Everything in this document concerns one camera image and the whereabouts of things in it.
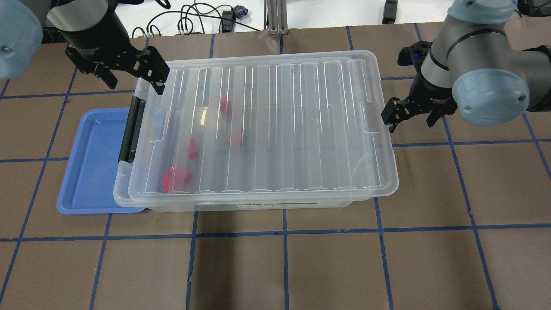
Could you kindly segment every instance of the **brown tabletop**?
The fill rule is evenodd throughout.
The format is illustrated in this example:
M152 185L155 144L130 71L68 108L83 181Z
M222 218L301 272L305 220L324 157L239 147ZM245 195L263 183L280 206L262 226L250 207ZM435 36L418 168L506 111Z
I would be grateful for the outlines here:
M385 100L405 97L404 46L440 23L150 38L166 60L365 49ZM514 19L514 49L551 45ZM142 48L145 39L132 43ZM400 186L343 209L62 215L78 122L126 107L65 44L0 81L0 309L551 309L551 114L475 127L417 116L392 134Z

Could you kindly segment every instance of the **translucent lid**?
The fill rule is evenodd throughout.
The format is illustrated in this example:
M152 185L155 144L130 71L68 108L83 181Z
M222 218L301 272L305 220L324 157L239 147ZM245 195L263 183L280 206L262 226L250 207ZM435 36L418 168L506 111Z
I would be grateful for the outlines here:
M396 190L373 53L168 65L163 95L138 81L145 110L134 162L119 163L121 205L353 201Z

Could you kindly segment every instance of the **white floor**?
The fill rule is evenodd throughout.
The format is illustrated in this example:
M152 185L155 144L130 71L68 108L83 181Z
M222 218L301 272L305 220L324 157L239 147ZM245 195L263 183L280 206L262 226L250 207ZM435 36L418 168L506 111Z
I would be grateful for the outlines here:
M263 0L199 0L213 6L229 4L242 5L249 9L249 15L238 20L257 29L264 25ZM396 23L426 23L443 21L453 0L398 0ZM184 4L192 4L193 0L170 0L171 10L180 10ZM385 0L287 0L287 22L289 28L324 28L335 26L376 25L381 24ZM210 10L199 6L201 12ZM145 29L147 23L155 15L165 11L155 0L145 0L143 4L131 6L120 4L117 15L128 30L129 35L135 27ZM153 24L162 35L177 34L176 23L178 13L168 13L158 17ZM197 17L191 17L194 31L201 31ZM220 21L214 18L203 18L206 33L217 33ZM236 25L235 31L250 31Z

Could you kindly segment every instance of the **blue plastic tray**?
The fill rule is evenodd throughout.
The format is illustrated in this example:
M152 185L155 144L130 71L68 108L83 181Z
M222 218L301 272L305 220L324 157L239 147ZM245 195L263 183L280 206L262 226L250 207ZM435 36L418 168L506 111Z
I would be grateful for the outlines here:
M132 213L144 209L121 207L113 198L127 117L128 108L95 109L82 116L57 198L59 212Z

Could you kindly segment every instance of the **light blue cap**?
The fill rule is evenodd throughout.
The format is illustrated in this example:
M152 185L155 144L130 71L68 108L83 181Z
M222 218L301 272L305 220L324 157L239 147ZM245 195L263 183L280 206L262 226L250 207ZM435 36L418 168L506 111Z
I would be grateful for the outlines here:
M455 0L448 15L473 24L499 25L511 19L517 0Z
M42 42L35 14L17 0L0 1L0 78L17 77L29 66Z
M530 102L526 82L500 69L467 72L452 87L461 116L478 126L502 124L521 115Z

